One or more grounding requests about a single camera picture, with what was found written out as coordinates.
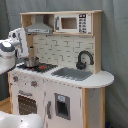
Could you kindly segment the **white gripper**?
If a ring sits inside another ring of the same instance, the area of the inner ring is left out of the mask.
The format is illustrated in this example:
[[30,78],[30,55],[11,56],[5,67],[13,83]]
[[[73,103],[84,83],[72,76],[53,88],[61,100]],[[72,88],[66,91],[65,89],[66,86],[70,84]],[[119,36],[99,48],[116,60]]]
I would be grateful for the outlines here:
[[17,28],[9,32],[8,38],[11,44],[15,47],[17,58],[27,57],[28,47],[26,40],[26,33],[23,28]]

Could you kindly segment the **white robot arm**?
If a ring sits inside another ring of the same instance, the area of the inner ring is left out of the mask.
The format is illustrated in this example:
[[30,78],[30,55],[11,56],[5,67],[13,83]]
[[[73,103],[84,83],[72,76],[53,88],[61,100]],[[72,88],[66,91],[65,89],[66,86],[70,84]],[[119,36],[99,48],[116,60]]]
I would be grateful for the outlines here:
[[[0,40],[0,75],[13,70],[16,59],[27,56],[25,30],[10,31],[7,39]],[[43,120],[37,114],[14,115],[0,111],[0,128],[43,128]]]

